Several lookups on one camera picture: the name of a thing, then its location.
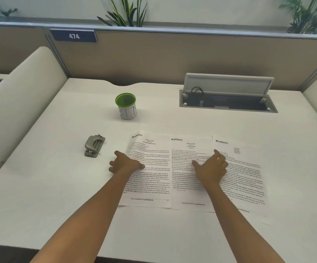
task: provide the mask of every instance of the number plate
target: number plate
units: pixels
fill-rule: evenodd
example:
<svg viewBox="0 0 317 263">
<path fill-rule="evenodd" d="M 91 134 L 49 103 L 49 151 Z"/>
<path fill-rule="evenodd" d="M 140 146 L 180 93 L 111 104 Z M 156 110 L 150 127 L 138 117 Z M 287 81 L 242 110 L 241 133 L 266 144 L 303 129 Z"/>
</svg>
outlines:
<svg viewBox="0 0 317 263">
<path fill-rule="evenodd" d="M 72 41 L 72 42 L 95 42 L 97 43 L 94 30 L 79 29 L 50 29 L 56 41 Z"/>
</svg>

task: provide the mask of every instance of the human hand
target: human hand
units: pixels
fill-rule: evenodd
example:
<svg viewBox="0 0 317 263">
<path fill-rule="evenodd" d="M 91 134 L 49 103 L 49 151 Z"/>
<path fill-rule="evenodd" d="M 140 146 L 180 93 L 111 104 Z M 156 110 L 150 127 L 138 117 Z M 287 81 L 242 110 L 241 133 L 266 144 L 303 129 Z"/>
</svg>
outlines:
<svg viewBox="0 0 317 263">
<path fill-rule="evenodd" d="M 126 168 L 130 174 L 132 174 L 137 169 L 144 169 L 145 165 L 138 162 L 135 159 L 129 158 L 126 154 L 119 152 L 118 150 L 115 151 L 115 155 L 117 158 L 114 161 L 110 161 L 110 165 L 112 167 L 109 168 L 109 171 L 115 174 L 121 168 Z"/>
<path fill-rule="evenodd" d="M 204 164 L 200 165 L 197 161 L 192 161 L 195 168 L 197 178 L 204 186 L 210 183 L 219 184 L 222 177 L 226 174 L 226 167 L 228 163 L 225 157 L 216 149 L 212 157 L 207 159 Z"/>
</svg>

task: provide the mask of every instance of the green rim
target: green rim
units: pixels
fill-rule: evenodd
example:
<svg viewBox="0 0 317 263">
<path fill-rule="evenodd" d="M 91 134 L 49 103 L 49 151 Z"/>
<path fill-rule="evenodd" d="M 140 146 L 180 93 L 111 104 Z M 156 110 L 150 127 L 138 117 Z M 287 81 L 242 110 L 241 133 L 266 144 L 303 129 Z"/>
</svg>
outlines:
<svg viewBox="0 0 317 263">
<path fill-rule="evenodd" d="M 132 106 L 135 101 L 136 98 L 132 93 L 121 93 L 115 99 L 116 104 L 123 108 Z"/>
</svg>

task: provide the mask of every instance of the sheet of paper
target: sheet of paper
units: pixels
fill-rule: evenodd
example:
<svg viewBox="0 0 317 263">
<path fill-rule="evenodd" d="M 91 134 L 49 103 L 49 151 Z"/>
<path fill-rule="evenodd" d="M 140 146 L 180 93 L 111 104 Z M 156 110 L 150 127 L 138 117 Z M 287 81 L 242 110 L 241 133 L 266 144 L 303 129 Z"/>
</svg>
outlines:
<svg viewBox="0 0 317 263">
<path fill-rule="evenodd" d="M 145 164 L 132 174 L 119 205 L 171 208 L 170 135 L 140 132 L 131 137 L 127 155 Z"/>
<path fill-rule="evenodd" d="M 220 186 L 235 206 L 269 219 L 267 195 L 262 175 L 261 150 L 252 145 L 230 142 L 213 136 L 213 147 L 229 163 Z"/>
<path fill-rule="evenodd" d="M 212 154 L 212 136 L 172 136 L 172 209 L 214 212 L 191 163 L 202 164 Z"/>
</svg>

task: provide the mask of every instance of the paper cup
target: paper cup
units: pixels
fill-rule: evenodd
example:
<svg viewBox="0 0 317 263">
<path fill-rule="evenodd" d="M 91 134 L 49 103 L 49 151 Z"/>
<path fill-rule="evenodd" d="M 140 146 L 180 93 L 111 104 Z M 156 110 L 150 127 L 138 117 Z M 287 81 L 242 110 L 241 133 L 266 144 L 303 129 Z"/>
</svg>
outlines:
<svg viewBox="0 0 317 263">
<path fill-rule="evenodd" d="M 125 120 L 133 119 L 137 115 L 135 96 L 132 93 L 122 93 L 116 97 L 116 104 L 120 115 Z"/>
</svg>

